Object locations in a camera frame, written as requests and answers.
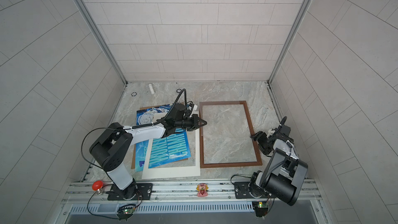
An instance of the figurine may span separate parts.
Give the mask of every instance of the figurine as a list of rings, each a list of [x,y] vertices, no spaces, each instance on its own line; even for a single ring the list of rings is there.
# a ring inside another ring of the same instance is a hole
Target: figurine
[[[206,183],[201,183],[198,184],[198,187],[196,187],[196,190],[198,190],[198,197],[206,197],[208,196],[207,194],[207,190],[209,189],[209,187],[207,187]]]

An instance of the blue poster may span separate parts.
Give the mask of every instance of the blue poster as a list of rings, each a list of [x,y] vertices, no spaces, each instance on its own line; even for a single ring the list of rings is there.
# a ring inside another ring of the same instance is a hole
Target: blue poster
[[[168,112],[171,106],[169,104],[137,111],[137,124],[151,123],[155,113]],[[135,145],[135,171],[137,172],[142,171],[144,168],[148,142],[146,140]],[[148,167],[154,168],[189,157],[191,157],[191,151],[189,150],[187,133],[172,134],[166,138],[153,139]]]

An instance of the vertical metal beam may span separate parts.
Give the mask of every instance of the vertical metal beam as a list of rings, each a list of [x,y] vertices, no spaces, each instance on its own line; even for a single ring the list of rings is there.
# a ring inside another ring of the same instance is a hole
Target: vertical metal beam
[[[275,67],[272,70],[271,76],[268,80],[268,83],[271,87],[272,82],[275,80],[276,73],[278,72],[278,69],[281,67],[281,63],[283,59],[286,56],[287,51],[289,50],[289,47],[293,41],[293,38],[295,37],[297,31],[299,30],[300,24],[305,16],[305,13],[307,12],[308,8],[310,7],[311,0],[303,0],[301,7],[297,13],[296,19],[292,25],[292,28],[290,29],[289,35],[287,36],[287,39],[285,41],[285,44],[282,47],[282,51],[279,55],[278,60],[276,61]]]
[[[109,59],[112,66],[115,68],[116,72],[119,74],[120,78],[124,85],[127,84],[127,80],[123,75],[123,72],[120,70],[120,67],[117,65],[115,58],[112,55],[111,50],[109,49],[108,45],[105,42],[105,39],[102,37],[101,32],[99,31],[97,25],[94,23],[93,18],[91,17],[90,13],[88,12],[86,5],[84,4],[83,0],[73,0],[79,9],[80,13],[82,14],[84,20],[86,21],[88,27],[90,28],[91,32],[93,33],[94,37],[96,38],[99,46],[103,50],[105,56]]]

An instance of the tile wall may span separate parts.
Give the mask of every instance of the tile wall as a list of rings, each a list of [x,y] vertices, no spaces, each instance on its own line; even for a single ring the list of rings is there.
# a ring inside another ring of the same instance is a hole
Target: tile wall
[[[128,81],[267,80],[302,0],[83,0]]]
[[[398,223],[398,0],[312,0],[272,88],[334,223]]]
[[[50,219],[123,87],[72,0],[0,0],[2,223]]]

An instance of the brown wooden frame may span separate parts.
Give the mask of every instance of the brown wooden frame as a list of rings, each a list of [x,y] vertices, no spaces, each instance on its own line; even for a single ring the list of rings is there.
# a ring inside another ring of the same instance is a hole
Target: brown wooden frame
[[[254,135],[253,126],[251,124],[251,118],[249,114],[249,108],[246,101],[207,101],[199,103],[199,117],[202,117],[203,106],[212,105],[243,105],[245,109],[246,119],[249,126],[250,135]],[[260,151],[255,141],[253,142],[254,153],[256,154],[256,162],[238,162],[238,163],[205,163],[205,156],[203,153],[203,127],[200,128],[200,167],[201,168],[221,168],[221,167],[243,167],[243,166],[261,166],[263,162],[261,160]]]

